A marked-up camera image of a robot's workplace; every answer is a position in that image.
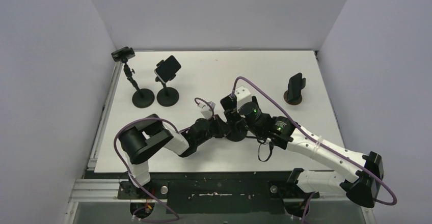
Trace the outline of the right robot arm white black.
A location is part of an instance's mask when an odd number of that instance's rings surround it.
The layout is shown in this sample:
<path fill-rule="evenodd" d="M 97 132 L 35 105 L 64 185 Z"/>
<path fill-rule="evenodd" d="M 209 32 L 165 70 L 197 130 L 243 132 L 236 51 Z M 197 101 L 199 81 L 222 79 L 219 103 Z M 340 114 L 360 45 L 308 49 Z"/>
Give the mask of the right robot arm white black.
<path fill-rule="evenodd" d="M 234 132 L 242 137 L 250 132 L 269 149 L 279 147 L 299 153 L 331 169 L 327 173 L 293 171 L 293 179 L 286 183 L 291 196 L 312 192 L 344 194 L 353 203 L 366 208 L 373 208 L 379 202 L 377 196 L 384 178 L 380 154 L 350 151 L 313 134 L 288 117 L 263 113 L 254 96 L 243 99 L 227 96 L 221 100 L 221 105 Z"/>

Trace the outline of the purple-edged black smartphone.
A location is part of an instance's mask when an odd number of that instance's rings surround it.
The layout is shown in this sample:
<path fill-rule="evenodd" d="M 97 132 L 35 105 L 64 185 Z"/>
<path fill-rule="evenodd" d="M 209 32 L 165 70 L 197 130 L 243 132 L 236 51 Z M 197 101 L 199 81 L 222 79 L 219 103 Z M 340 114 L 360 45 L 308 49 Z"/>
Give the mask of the purple-edged black smartphone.
<path fill-rule="evenodd" d="M 220 100 L 220 104 L 224 111 L 237 111 L 237 97 L 235 95 L 227 95 Z"/>

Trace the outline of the black round-base phone stand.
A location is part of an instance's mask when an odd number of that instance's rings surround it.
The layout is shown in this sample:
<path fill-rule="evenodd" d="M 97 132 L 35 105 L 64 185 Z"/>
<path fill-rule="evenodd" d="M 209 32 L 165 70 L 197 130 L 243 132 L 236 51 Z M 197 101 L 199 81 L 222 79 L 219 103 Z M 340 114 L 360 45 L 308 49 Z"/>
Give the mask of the black round-base phone stand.
<path fill-rule="evenodd" d="M 239 142 L 246 138 L 248 133 L 247 128 L 242 126 L 236 126 L 234 124 L 229 125 L 230 131 L 227 133 L 225 138 L 232 142 Z"/>

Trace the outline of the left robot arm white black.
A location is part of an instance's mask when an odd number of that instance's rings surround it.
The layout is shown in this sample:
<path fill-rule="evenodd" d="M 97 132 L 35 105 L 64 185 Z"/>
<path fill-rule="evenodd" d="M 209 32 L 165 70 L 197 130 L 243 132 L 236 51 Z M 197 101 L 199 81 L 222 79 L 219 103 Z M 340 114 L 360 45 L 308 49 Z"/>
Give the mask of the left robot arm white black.
<path fill-rule="evenodd" d="M 218 115 L 199 118 L 180 132 L 170 121 L 151 114 L 124 126 L 115 136 L 114 149 L 126 166 L 131 192 L 138 198 L 145 198 L 151 191 L 148 160 L 160 149 L 168 149 L 184 158 L 194 154 L 204 142 L 224 138 L 229 132 L 228 124 Z"/>

